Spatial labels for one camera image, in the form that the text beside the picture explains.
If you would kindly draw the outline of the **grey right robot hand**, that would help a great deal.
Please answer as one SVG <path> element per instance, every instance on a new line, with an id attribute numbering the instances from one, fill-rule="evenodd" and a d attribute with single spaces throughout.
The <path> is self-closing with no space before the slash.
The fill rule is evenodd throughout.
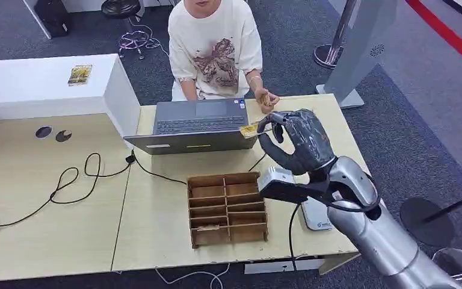
<path id="1" fill-rule="evenodd" d="M 274 144 L 264 133 L 267 124 L 273 128 L 273 136 L 278 143 L 283 143 L 283 134 L 294 145 L 292 154 Z M 272 111 L 257 124 L 256 132 L 264 152 L 279 166 L 290 170 L 294 175 L 330 170 L 336 155 L 330 139 L 313 111 L 302 108 L 296 111 Z"/>

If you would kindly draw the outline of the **person's left hand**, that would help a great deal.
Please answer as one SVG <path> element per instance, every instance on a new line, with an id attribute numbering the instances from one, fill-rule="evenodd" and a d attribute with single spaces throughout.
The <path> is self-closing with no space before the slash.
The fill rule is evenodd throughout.
<path id="1" fill-rule="evenodd" d="M 270 93 L 265 88 L 256 89 L 254 91 L 254 97 L 257 103 L 260 105 L 260 109 L 263 114 L 270 113 L 280 100 L 277 95 Z"/>

